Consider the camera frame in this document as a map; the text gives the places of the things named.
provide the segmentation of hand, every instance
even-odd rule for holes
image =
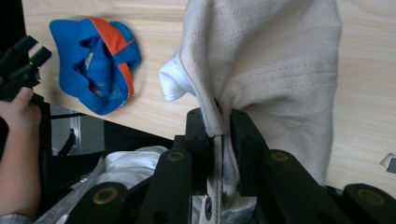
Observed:
[[[41,120],[40,108],[29,102],[33,90],[21,88],[12,102],[0,102],[0,117],[2,117],[11,132],[38,131]]]

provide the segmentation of human arm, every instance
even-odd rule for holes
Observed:
[[[9,132],[0,161],[0,216],[37,216],[41,197],[39,124],[41,113],[30,105],[33,91],[22,88],[12,102],[0,102],[0,116]]]

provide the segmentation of baseball cap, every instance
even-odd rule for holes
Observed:
[[[98,115],[123,106],[134,94],[132,70],[140,63],[130,29],[89,17],[49,24],[60,58],[61,89]]]

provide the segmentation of stitching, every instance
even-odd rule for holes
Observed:
[[[123,49],[127,48],[127,47],[128,47],[130,44],[132,44],[132,43],[134,43],[134,38],[133,38],[132,40],[130,40],[129,42],[126,42],[126,43],[125,43],[125,46],[124,46],[122,49],[117,50],[117,52],[114,52],[114,53],[112,54],[112,56],[114,56],[114,55],[120,53]]]
[[[220,208],[219,204],[221,204],[221,194],[222,194],[222,164],[223,164],[223,147],[224,147],[224,141],[223,141],[223,136],[221,136],[221,148],[217,152],[217,159],[220,161],[219,164],[217,164],[217,173],[215,178],[215,185],[216,185],[216,214],[215,214],[215,223],[219,223],[218,217],[220,213]]]
[[[309,76],[309,77],[311,77],[311,75],[313,75],[313,74],[329,74],[329,75],[332,75],[332,74],[334,74],[334,73],[329,73],[329,72],[309,73],[309,74],[300,74],[299,76],[295,76],[295,77],[301,77],[301,76]],[[238,93],[240,93],[240,92],[242,92],[242,91],[245,91],[245,89],[247,89],[247,88],[251,89],[251,88],[253,88],[254,86],[261,85],[262,83],[266,83],[266,82],[270,82],[270,81],[274,81],[274,80],[278,80],[278,79],[282,79],[282,78],[289,78],[289,77],[280,77],[280,78],[275,78],[275,79],[273,79],[273,80],[268,80],[268,81],[259,82],[259,83],[254,82],[254,83],[251,83],[251,85],[247,85],[247,86],[245,86],[245,87],[239,89],[238,91],[232,91],[232,92],[228,93],[227,95],[225,95],[225,97],[226,97],[226,98],[228,98],[228,97],[234,97],[234,96],[237,95]],[[332,83],[332,82],[331,82],[331,81],[311,82],[311,83],[307,83],[307,84],[292,85],[292,86],[288,86],[288,87],[280,87],[280,88],[278,88],[278,89],[292,89],[292,88],[296,88],[296,87],[313,86],[313,85],[326,84],[326,83]]]
[[[268,74],[268,73],[274,73],[274,72],[278,72],[278,71],[282,71],[282,70],[290,70],[290,69],[294,69],[294,68],[305,68],[305,67],[310,67],[310,66],[313,66],[313,65],[314,66],[318,66],[318,65],[336,65],[336,63],[308,63],[308,64],[298,65],[298,66],[293,66],[293,67],[282,67],[282,68],[277,68],[277,69],[263,71],[263,72],[258,72],[258,73],[251,73],[251,74],[247,75],[247,77],[256,77],[256,76],[260,76],[260,75],[264,75],[264,74]],[[294,76],[294,77],[299,77],[299,76],[303,76],[303,75],[306,75],[306,74],[300,74],[300,75]],[[285,77],[275,78],[274,76],[270,76],[270,77],[271,77],[270,80],[276,80],[276,79],[285,78]]]

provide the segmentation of finger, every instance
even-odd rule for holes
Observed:
[[[29,105],[30,100],[33,97],[33,90],[22,87],[20,92],[15,96],[14,100],[11,102],[12,106],[17,108],[24,108]]]

